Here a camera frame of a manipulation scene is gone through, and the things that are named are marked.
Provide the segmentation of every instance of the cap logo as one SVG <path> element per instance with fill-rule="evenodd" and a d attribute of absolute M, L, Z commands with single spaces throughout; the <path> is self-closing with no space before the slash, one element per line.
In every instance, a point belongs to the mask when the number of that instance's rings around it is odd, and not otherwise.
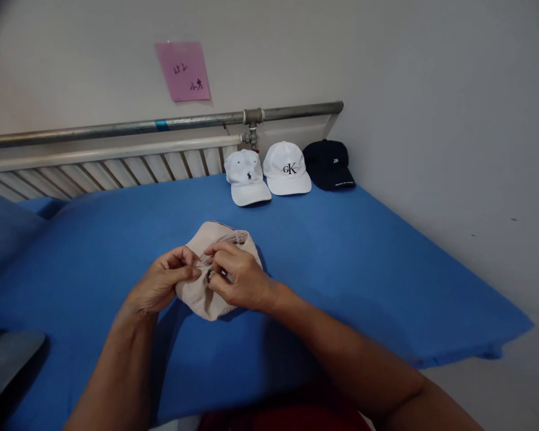
<path fill-rule="evenodd" d="M 283 173 L 288 174 L 288 175 L 297 174 L 297 172 L 293 170 L 294 165 L 295 165 L 295 162 L 288 163 L 286 166 L 283 167 Z"/>

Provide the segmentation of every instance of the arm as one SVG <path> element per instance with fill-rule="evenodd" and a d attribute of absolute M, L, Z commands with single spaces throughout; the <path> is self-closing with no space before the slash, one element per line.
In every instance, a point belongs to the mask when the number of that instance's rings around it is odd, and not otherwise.
<path fill-rule="evenodd" d="M 175 297 L 180 281 L 197 280 L 198 257 L 179 247 L 156 260 L 132 289 L 102 349 L 90 381 L 64 429 L 147 430 L 150 356 L 158 313 Z"/>
<path fill-rule="evenodd" d="M 331 380 L 381 430 L 480 430 L 439 386 L 372 339 L 270 279 L 253 256 L 212 244 L 210 288 L 229 304 L 271 315 L 297 334 Z M 232 274 L 233 283 L 220 275 Z"/>

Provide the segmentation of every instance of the cap brim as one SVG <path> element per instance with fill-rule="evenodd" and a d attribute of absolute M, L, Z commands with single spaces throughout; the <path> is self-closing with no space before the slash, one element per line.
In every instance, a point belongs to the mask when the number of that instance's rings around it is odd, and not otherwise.
<path fill-rule="evenodd" d="M 232 186 L 232 199 L 238 207 L 255 204 L 256 202 L 269 201 L 271 193 L 263 181 L 249 186 Z"/>
<path fill-rule="evenodd" d="M 347 168 L 309 169 L 311 180 L 322 190 L 346 189 L 355 187 L 355 180 Z"/>
<path fill-rule="evenodd" d="M 41 332 L 7 332 L 0 336 L 0 394 L 45 339 Z"/>
<path fill-rule="evenodd" d="M 307 172 L 296 178 L 268 178 L 268 187 L 274 195 L 296 195 L 311 191 L 311 179 Z"/>

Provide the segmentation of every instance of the hand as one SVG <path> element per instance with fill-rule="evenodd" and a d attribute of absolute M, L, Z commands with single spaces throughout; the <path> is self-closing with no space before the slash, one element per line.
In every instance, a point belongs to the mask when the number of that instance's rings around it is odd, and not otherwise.
<path fill-rule="evenodd" d="M 175 298 L 175 285 L 181 281 L 195 281 L 201 271 L 192 268 L 199 257 L 185 245 L 161 255 L 134 286 L 125 304 L 136 311 L 158 313 Z"/>
<path fill-rule="evenodd" d="M 216 272 L 210 277 L 210 289 L 230 305 L 271 313 L 280 295 L 279 283 L 272 280 L 247 251 L 230 242 L 216 242 L 204 252 Z M 233 282 L 222 275 L 232 275 Z"/>

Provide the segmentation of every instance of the white wall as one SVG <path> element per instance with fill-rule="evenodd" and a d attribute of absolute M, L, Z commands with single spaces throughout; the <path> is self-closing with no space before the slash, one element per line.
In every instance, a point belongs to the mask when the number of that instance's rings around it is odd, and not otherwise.
<path fill-rule="evenodd" d="M 330 137 L 359 184 L 537 324 L 500 361 L 426 374 L 488 430 L 539 429 L 539 0 L 368 1 L 356 16 Z"/>
<path fill-rule="evenodd" d="M 355 39 L 354 6 L 354 0 L 5 1 L 0 133 L 341 100 Z M 154 42 L 166 40 L 202 43 L 210 101 L 172 102 L 154 49 Z M 326 121 L 266 123 L 260 145 L 285 136 L 307 145 L 322 138 Z"/>

